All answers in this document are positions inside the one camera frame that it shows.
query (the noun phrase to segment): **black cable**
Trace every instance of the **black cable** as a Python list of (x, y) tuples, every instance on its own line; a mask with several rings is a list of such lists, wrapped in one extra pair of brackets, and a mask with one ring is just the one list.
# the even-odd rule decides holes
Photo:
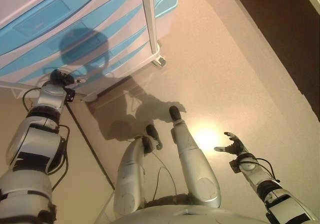
[(65, 155), (63, 155), (63, 160), (62, 160), (62, 162), (61, 162), (61, 164), (60, 164), (60, 166), (57, 168), (57, 169), (55, 169), (55, 170), (53, 170), (52, 172), (50, 172), (50, 173), (48, 173), (48, 175), (53, 175), (53, 174), (55, 174), (55, 173), (57, 173), (62, 167), (63, 167), (63, 165), (64, 165), (64, 163), (65, 163)]
[(30, 91), (32, 91), (32, 90), (39, 90), (39, 89), (41, 89), (41, 88), (39, 88), (39, 87), (36, 87), (36, 88), (32, 88), (32, 89), (29, 89), (29, 90), (27, 90), (24, 94), (23, 94), (23, 96), (22, 96), (22, 104), (23, 104), (23, 106), (24, 106), (24, 108), (27, 110), (27, 111), (29, 111), (29, 109), (28, 109), (28, 107), (27, 107), (27, 105), (26, 105), (26, 95), (27, 95), (27, 93), (29, 93)]
[(264, 168), (264, 169), (269, 173), (269, 175), (270, 175), (271, 177), (273, 177), (274, 179), (276, 179), (275, 176), (272, 175), (271, 172), (270, 172), (267, 168), (265, 168), (263, 165), (261, 165), (260, 163), (258, 163), (258, 162), (253, 162), (253, 161), (240, 161), (240, 162), (239, 162), (239, 164), (244, 164), (244, 163), (259, 165), (259, 166), (261, 166), (262, 168)]
[(65, 159), (65, 171), (64, 171), (64, 173), (62, 174), (62, 176), (59, 178), (59, 180), (56, 182), (56, 184), (52, 187), (52, 191), (54, 191), (54, 189), (59, 185), (59, 183), (63, 180), (63, 178), (66, 176), (66, 174), (67, 174), (67, 172), (68, 172), (68, 169), (69, 169), (69, 160), (68, 160), (68, 152), (67, 152), (67, 144), (68, 144), (68, 141), (69, 141), (69, 135), (70, 135), (70, 128), (68, 127), (68, 126), (66, 126), (66, 125), (59, 125), (59, 126), (62, 126), (62, 127), (64, 127), (64, 128), (66, 128), (67, 129), (67, 136), (66, 136), (66, 139), (65, 139), (65, 152), (64, 152), (64, 155), (63, 155), (63, 157), (64, 157), (64, 159)]
[(273, 177), (274, 177), (274, 179), (277, 181), (277, 182), (280, 182), (279, 180), (277, 180), (276, 179), (276, 175), (275, 175), (275, 173), (274, 173), (274, 169), (273, 169), (273, 167), (272, 167), (272, 165), (271, 165), (271, 163), (269, 162), (269, 161), (267, 161), (266, 159), (263, 159), (263, 158), (256, 158), (256, 160), (263, 160), (263, 161), (265, 161), (266, 163), (268, 163), (269, 164), (269, 166), (270, 166), (270, 169), (271, 169), (271, 172), (272, 172), (272, 175), (273, 175)]
[(156, 193), (157, 193), (157, 189), (158, 189), (158, 185), (159, 185), (159, 174), (160, 174), (160, 171), (161, 171), (161, 169), (162, 168), (164, 168), (164, 169), (166, 169), (167, 170), (167, 172), (168, 172), (168, 174), (170, 175), (170, 178), (171, 178), (171, 180), (172, 180), (172, 182), (173, 182), (173, 185), (174, 185), (174, 189), (175, 189), (175, 195), (177, 195), (177, 191), (176, 191), (176, 184), (175, 184), (175, 180), (173, 179), (173, 177), (172, 177), (172, 175), (171, 175), (171, 173), (170, 173), (170, 171), (168, 170), (168, 168), (166, 167), (166, 165), (163, 163), (163, 161), (154, 153), (154, 152), (152, 152), (152, 154), (161, 162), (161, 164), (163, 165), (163, 166), (161, 166), (160, 168), (159, 168), (159, 171), (158, 171), (158, 177), (157, 177), (157, 180), (156, 180), (156, 188), (155, 188), (155, 191), (154, 191), (154, 194), (153, 194), (153, 199), (152, 200), (155, 200), (154, 198), (155, 198), (155, 196), (156, 196)]

